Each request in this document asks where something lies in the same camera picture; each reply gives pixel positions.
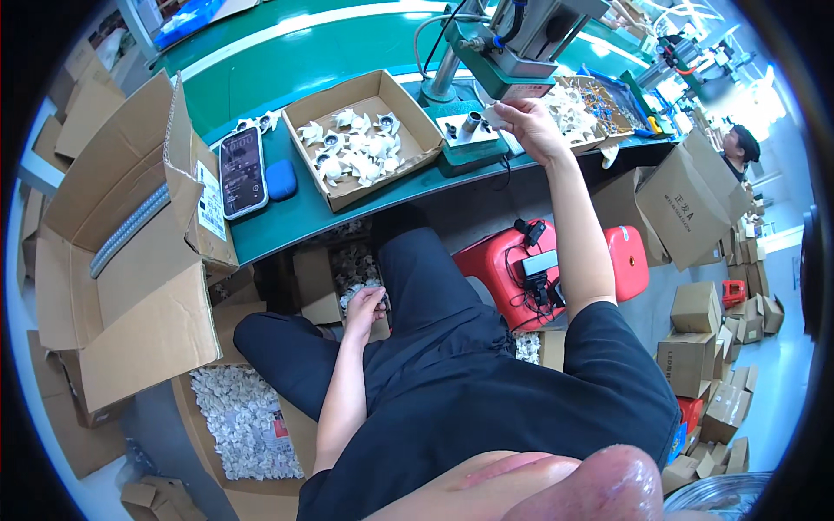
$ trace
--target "phone screen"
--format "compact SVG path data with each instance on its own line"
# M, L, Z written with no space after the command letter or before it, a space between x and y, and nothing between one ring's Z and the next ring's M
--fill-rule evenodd
M220 183L226 215L234 215L266 197L261 179L258 134L256 127L247 128L220 143Z

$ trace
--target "human hand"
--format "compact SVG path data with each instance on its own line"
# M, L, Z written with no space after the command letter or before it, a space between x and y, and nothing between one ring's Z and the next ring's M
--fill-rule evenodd
M511 99L496 103L495 113L507 122L504 129L511 132L527 155L541 166L572 156L559 126L540 99Z
M385 304L380 302L384 296L385 288L362 288L350 299L342 344L357 343L364 348L370 337L371 325L385 316Z

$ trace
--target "black hair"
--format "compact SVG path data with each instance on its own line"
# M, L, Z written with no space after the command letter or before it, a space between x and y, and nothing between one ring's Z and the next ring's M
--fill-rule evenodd
M736 125L732 129L736 131L736 134L738 134L738 146L744 150L744 163L748 163L750 161L758 163L759 156L761 155L761 147L759 147L759 142L756 141L753 134L744 128L744 125Z

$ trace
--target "red plastic stool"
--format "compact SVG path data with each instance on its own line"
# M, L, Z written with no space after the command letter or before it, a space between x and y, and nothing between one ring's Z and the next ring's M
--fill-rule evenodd
M531 219L533 224L543 219ZM545 231L538 243L529 248L530 255L556 249L556 232L553 224L544 221ZM614 265L614 280L616 298L618 302L625 302L629 298L642 293L649 284L649 267L646 263L646 251L640 234L631 226L619 226L604 231L605 241ZM452 256L458 269L465 277L477 277L490 291L495 307L504 315L510 330L533 331L548 323L562 313L564 308L556 308L544 313L537 313L535 303L530 299L525 304L525 292L519 288L516 281L524 281L521 269L523 258L528 257L527 251L519 247L523 244L524 235L515 228L508 228L489 237L482 238L468 248L460 250ZM515 280L507 271L507 266L513 271ZM547 280L551 283L559 277L559 267L547 270Z
M543 219L531 219L528 223L533 224ZM556 249L556 231L553 224L544 221L545 231L539 237L538 243L529 249L530 255L549 252ZM460 250L452 256L455 264L458 265L464 277L477 277L487 289L490 290L495 307L498 313L504 315L510 330L533 331L548 323L564 308L552 310L552 313L541 318L540 314L534 311L535 302L530 300L528 308L525 305L525 292L507 273L507 265L513 270L516 280L524 281L524 270L521 269L520 260L529 257L524 248L516 246L524 244L524 234L515 228L507 228L489 237L484 237L477 243ZM553 282L559 277L559 267L547 270L547 280Z
M625 302L643 293L649 286L649 263L643 239L633 226L618 226L602 230L611 265L617 302Z
M724 309L732 308L745 300L747 300L747 289L743 280L724 281L724 296L721 297Z

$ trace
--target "woman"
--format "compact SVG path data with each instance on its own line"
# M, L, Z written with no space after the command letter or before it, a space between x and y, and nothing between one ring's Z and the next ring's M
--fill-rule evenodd
M734 126L724 136L724 151L721 156L739 183L744 181L744 171L747 169L747 164L750 161L758 163L760 155L759 142L743 125Z
M617 310L585 181L546 108L514 100L496 112L550 183L570 320L565 372L515 360L505 320L424 216L409 206L381 213L371 241L390 338L365 345L383 288L350 301L341 343L274 313L235 332L255 369L319 422L298 519L661 515L675 397Z

